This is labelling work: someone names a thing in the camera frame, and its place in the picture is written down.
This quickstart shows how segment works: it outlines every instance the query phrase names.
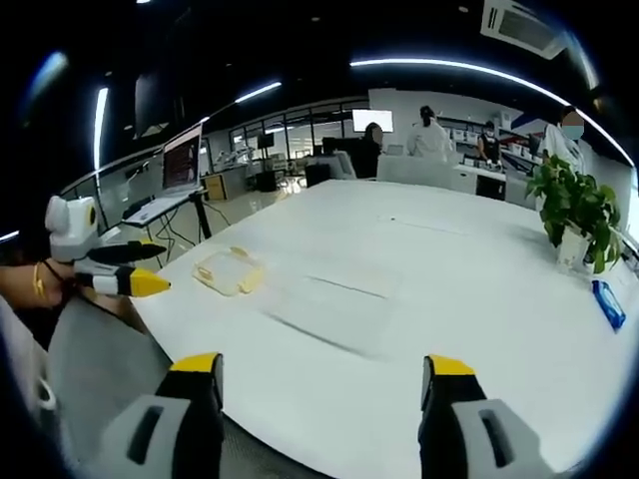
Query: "gold bracelet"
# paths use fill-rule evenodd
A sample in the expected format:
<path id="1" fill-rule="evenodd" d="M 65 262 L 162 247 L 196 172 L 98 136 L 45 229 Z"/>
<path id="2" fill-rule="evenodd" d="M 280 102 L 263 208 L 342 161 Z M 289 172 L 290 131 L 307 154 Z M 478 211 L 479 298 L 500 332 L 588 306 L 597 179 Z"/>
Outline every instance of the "gold bracelet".
<path id="1" fill-rule="evenodd" d="M 42 281 L 42 279 L 40 279 L 38 277 L 38 266 L 40 265 L 39 262 L 36 262 L 33 266 L 33 292 L 35 292 L 36 296 L 45 299 L 46 295 L 44 293 L 44 282 Z"/>

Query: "green leaves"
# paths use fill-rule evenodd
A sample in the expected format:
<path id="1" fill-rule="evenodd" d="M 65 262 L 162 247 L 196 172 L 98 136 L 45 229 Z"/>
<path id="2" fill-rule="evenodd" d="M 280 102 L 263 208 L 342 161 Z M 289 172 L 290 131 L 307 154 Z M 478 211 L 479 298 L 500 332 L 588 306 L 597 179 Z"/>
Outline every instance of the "green leaves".
<path id="1" fill-rule="evenodd" d="M 615 201 L 617 200 L 615 191 L 608 185 L 602 185 L 601 187 L 599 187 L 599 193 L 602 193 L 609 203 L 615 203 Z"/>
<path id="2" fill-rule="evenodd" d="M 589 238 L 595 272 L 603 272 L 606 263 L 619 259 L 619 239 L 613 229 L 619 225 L 620 214 L 612 188 L 598 187 L 594 177 L 573 172 L 568 162 L 553 156 L 535 171 L 526 187 L 528 195 L 545 197 L 539 214 L 555 246 L 561 244 L 565 227 L 572 225 Z"/>
<path id="3" fill-rule="evenodd" d="M 597 249 L 595 251 L 595 274 L 603 272 L 605 268 L 606 261 L 603 257 L 603 251 L 601 249 Z"/>

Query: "laptop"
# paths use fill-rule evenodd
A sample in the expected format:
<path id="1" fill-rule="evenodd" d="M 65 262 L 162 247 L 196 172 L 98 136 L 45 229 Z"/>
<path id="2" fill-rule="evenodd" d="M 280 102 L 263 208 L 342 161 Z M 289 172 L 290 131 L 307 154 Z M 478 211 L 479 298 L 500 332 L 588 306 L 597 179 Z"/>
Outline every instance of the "laptop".
<path id="1" fill-rule="evenodd" d="M 400 157 L 403 155 L 403 145 L 388 145 L 386 154 L 392 157 Z"/>
<path id="2" fill-rule="evenodd" d="M 160 196 L 183 196 L 200 188 L 202 124 L 169 140 L 163 148 Z"/>

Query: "white flower pot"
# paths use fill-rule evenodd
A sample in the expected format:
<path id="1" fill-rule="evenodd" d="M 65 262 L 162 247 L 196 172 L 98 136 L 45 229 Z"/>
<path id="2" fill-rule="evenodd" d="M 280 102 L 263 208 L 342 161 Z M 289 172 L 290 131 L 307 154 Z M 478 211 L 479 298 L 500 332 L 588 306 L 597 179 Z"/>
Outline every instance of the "white flower pot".
<path id="1" fill-rule="evenodd" d="M 588 238 L 583 237 L 573 228 L 566 227 L 559 245 L 557 264 L 564 270 L 579 270 L 582 268 L 588 246 Z"/>

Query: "glass wall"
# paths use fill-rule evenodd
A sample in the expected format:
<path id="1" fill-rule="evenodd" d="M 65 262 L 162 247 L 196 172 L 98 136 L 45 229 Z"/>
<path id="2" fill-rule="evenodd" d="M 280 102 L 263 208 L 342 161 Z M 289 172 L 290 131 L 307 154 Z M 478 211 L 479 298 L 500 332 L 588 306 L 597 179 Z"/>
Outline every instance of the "glass wall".
<path id="1" fill-rule="evenodd" d="M 362 132 L 356 132 L 352 125 L 352 111 L 358 109 L 367 109 L 368 101 L 350 102 L 341 105 L 343 115 L 343 137 L 358 138 L 363 135 Z"/>
<path id="2" fill-rule="evenodd" d="M 323 105 L 290 109 L 240 125 L 229 133 L 234 151 L 245 147 L 254 149 L 254 160 L 274 158 L 298 160 L 314 153 L 314 146 L 321 146 L 323 138 L 358 138 L 361 132 L 352 128 L 352 110 L 368 108 L 368 100 L 346 100 Z M 274 135 L 274 145 L 258 149 L 258 135 Z"/>
<path id="3" fill-rule="evenodd" d="M 264 150 L 258 148 L 258 136 L 264 133 L 262 122 L 253 123 L 246 126 L 247 144 L 253 148 L 253 159 L 260 160 L 264 157 Z"/>
<path id="4" fill-rule="evenodd" d="M 324 137 L 342 138 L 341 110 L 334 105 L 311 108 L 315 145 L 321 145 Z"/>
<path id="5" fill-rule="evenodd" d="M 284 115 L 269 118 L 264 121 L 265 133 L 273 134 L 274 145 L 267 149 L 269 157 L 287 159 L 289 151 L 287 149 L 287 131 L 284 125 Z"/>
<path id="6" fill-rule="evenodd" d="M 313 154 L 313 132 L 311 130 L 311 110 L 300 110 L 286 114 L 289 135 L 290 159 L 298 159 Z"/>

